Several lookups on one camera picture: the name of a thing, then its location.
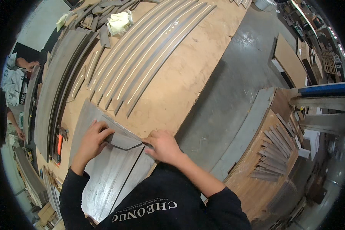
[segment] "worker's hand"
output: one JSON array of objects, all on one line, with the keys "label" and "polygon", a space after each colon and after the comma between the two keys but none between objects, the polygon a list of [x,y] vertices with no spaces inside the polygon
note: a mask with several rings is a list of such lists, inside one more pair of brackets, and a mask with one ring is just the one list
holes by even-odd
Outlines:
[{"label": "worker's hand", "polygon": [[33,67],[39,66],[39,65],[40,65],[39,62],[30,62],[30,63],[27,64],[26,70],[27,70],[28,72],[33,72]]},{"label": "worker's hand", "polygon": [[114,132],[115,130],[109,128],[106,122],[94,120],[82,138],[76,157],[88,163],[108,145],[104,140]]},{"label": "worker's hand", "polygon": [[143,138],[144,143],[148,143],[154,147],[153,149],[146,149],[145,152],[153,158],[176,165],[184,155],[179,149],[173,134],[167,130],[152,131],[148,137]]},{"label": "worker's hand", "polygon": [[21,140],[26,140],[26,136],[24,135],[23,131],[19,127],[15,127],[15,129],[16,129],[16,132],[18,134],[18,137]]}]

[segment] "wooden workbench top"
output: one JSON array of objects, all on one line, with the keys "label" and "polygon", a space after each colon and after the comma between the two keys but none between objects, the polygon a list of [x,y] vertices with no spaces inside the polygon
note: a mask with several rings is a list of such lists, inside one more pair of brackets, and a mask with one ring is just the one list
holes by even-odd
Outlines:
[{"label": "wooden workbench top", "polygon": [[[217,7],[186,36],[166,60],[144,91],[129,118],[125,116],[123,106],[116,117],[113,113],[106,112],[139,137],[145,137],[152,130],[158,129],[168,129],[174,133],[178,131],[246,13],[243,5],[237,6],[229,0],[203,0],[202,2],[215,4]],[[133,12],[133,20],[138,21],[155,5],[155,3],[140,2]],[[110,37],[111,45],[115,45],[118,39],[120,39],[119,36]],[[93,50],[99,50],[99,48],[98,43]],[[108,53],[107,49],[103,52],[99,65]],[[90,56],[84,65],[90,62]],[[88,97],[89,91],[83,84],[75,100],[66,104],[61,125],[69,129],[69,140],[63,142],[60,166],[51,162],[46,163],[37,150],[38,168],[47,164],[56,176],[65,178],[75,126],[83,102]]]}]

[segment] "white bucket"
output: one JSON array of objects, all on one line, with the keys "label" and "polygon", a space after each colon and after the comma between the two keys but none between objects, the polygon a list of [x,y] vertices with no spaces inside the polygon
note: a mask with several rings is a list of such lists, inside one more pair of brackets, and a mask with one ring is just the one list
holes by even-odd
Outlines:
[{"label": "white bucket", "polygon": [[255,3],[256,7],[258,7],[260,10],[265,10],[271,4],[273,4],[271,0],[257,0]]}]

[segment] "black sleeve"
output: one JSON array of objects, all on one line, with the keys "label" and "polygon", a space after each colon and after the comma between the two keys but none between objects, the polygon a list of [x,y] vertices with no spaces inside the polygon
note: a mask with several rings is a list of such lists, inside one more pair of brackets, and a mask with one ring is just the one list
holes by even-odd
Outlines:
[{"label": "black sleeve", "polygon": [[225,187],[208,198],[206,213],[219,229],[251,229],[239,198]]},{"label": "black sleeve", "polygon": [[77,175],[71,168],[65,177],[60,192],[60,213],[65,229],[93,229],[85,217],[82,205],[82,193],[90,176],[84,172],[83,176]]}]

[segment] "concrete floor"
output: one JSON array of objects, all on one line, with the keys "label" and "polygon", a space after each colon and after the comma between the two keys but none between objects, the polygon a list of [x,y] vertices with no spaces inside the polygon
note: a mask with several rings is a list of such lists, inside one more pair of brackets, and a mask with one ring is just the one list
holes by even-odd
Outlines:
[{"label": "concrete floor", "polygon": [[181,149],[205,170],[211,171],[230,145],[260,89],[288,88],[271,62],[279,33],[295,50],[295,32],[282,16],[252,4],[179,130]]}]

